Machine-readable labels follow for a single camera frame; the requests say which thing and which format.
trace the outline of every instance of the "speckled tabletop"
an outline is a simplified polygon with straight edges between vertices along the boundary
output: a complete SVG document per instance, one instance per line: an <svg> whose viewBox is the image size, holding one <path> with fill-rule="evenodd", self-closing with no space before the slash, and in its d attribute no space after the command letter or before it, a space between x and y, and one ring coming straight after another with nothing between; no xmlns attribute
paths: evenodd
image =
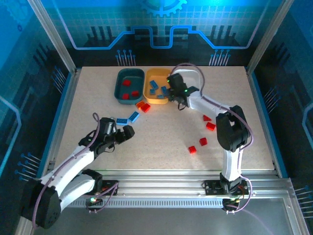
<svg viewBox="0 0 313 235"><path fill-rule="evenodd" d="M147 71L152 67L138 67ZM59 165L68 157L79 140L96 128L92 113L100 117L128 118L136 107L121 105L114 98L118 72L123 67L83 67L65 131L56 158ZM244 67L201 67L206 76L203 93L223 104L240 105L251 126L255 142L243 153L242 169L273 169L271 155ZM179 111L177 104L151 105L148 113L140 112L131 124L135 136L113 153L100 155L88 168L104 169L191 169L221 170L223 149L216 131L205 128L202 114L191 109ZM208 145L201 147L199 139L206 137ZM197 153L190 155L194 145Z"/></svg>

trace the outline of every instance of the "red cube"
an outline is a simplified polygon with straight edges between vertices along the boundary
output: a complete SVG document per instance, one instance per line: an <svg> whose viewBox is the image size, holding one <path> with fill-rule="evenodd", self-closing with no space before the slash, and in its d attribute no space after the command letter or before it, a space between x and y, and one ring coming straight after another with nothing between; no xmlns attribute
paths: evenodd
<svg viewBox="0 0 313 235"><path fill-rule="evenodd" d="M199 140L199 142L200 142L201 146L207 145L207 139L206 139L205 137L204 137L204 138L201 138L201 139Z"/></svg>
<svg viewBox="0 0 313 235"><path fill-rule="evenodd" d="M203 121L212 121L212 119L206 115L203 115Z"/></svg>
<svg viewBox="0 0 313 235"><path fill-rule="evenodd" d="M123 94L122 99L129 99L129 94Z"/></svg>
<svg viewBox="0 0 313 235"><path fill-rule="evenodd" d="M206 128L210 131L214 131L215 127L216 127L216 125L213 123L210 123L210 122L208 122L206 125Z"/></svg>
<svg viewBox="0 0 313 235"><path fill-rule="evenodd" d="M129 86L131 85L131 83L132 83L132 82L131 82L130 80L126 79L126 80L123 81L122 84L123 84L123 86L129 87Z"/></svg>
<svg viewBox="0 0 313 235"><path fill-rule="evenodd" d="M139 96L139 91L133 91L132 96Z"/></svg>
<svg viewBox="0 0 313 235"><path fill-rule="evenodd" d="M196 150L196 147L195 147L195 146L191 146L191 147L189 147L189 148L188 148L188 150L189 150L189 153L190 153L190 154L193 154L193 153L196 153L196 152L197 152L197 150Z"/></svg>
<svg viewBox="0 0 313 235"><path fill-rule="evenodd" d="M148 112L150 108L151 106L149 104L144 104L143 106L141 106L141 110L145 113Z"/></svg>

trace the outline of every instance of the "blue block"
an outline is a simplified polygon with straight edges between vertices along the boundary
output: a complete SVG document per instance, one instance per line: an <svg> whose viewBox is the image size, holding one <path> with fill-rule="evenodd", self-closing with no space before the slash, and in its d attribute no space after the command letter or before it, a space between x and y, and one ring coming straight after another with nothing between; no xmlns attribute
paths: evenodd
<svg viewBox="0 0 313 235"><path fill-rule="evenodd" d="M140 114L135 111L135 112L128 118L128 120L131 121L132 123L134 123L134 122L137 120L137 118L138 118L139 116L140 116Z"/></svg>
<svg viewBox="0 0 313 235"><path fill-rule="evenodd" d="M162 93L164 96L168 96L168 90L167 90L166 86L161 87L161 90L162 90Z"/></svg>
<svg viewBox="0 0 313 235"><path fill-rule="evenodd" d="M155 80L150 81L150 85L152 86L153 89L157 90L158 89L158 85L155 82Z"/></svg>
<svg viewBox="0 0 313 235"><path fill-rule="evenodd" d="M126 126L128 124L128 119L118 118L116 119L116 125Z"/></svg>

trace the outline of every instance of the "yellow tray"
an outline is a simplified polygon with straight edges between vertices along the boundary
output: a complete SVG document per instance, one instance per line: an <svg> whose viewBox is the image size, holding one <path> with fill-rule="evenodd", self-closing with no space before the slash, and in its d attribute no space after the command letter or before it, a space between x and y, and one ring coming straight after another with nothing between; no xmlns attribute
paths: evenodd
<svg viewBox="0 0 313 235"><path fill-rule="evenodd" d="M147 99L147 102L150 104L166 104L168 103L168 98L158 99L158 94L163 94L161 87L166 86L166 88L170 88L167 82L167 77L171 73L169 69L163 68L153 68L149 69L146 72L145 83L143 85L143 96ZM157 85L158 89L156 90L156 94L150 95L150 89L152 86L150 81L154 80Z"/></svg>

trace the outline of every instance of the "gear logo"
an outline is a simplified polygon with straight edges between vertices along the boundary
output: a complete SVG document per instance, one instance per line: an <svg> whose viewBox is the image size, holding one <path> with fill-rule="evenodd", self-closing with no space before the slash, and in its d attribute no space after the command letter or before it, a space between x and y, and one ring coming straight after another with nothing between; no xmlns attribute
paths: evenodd
<svg viewBox="0 0 313 235"><path fill-rule="evenodd" d="M187 0L139 0L141 9L146 10L147 14L152 13L153 16L160 15L161 17L170 16L171 13L175 14L186 3Z"/></svg>
<svg viewBox="0 0 313 235"><path fill-rule="evenodd" d="M0 5L6 6L7 11L17 23L22 23L27 19L27 0L0 0Z"/></svg>

